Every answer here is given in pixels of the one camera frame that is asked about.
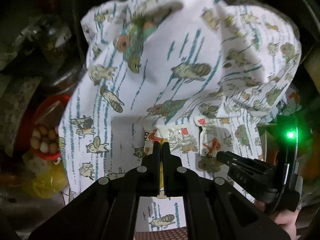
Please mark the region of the person hand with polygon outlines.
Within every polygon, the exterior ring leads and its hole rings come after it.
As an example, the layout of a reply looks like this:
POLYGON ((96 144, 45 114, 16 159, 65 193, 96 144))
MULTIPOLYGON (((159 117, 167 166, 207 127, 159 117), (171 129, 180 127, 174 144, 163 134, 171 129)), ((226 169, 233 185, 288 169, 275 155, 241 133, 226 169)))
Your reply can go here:
POLYGON ((277 211, 269 217, 278 224, 289 235, 291 240, 295 240, 296 233, 296 220, 299 215, 299 210, 295 212, 290 210, 277 211))

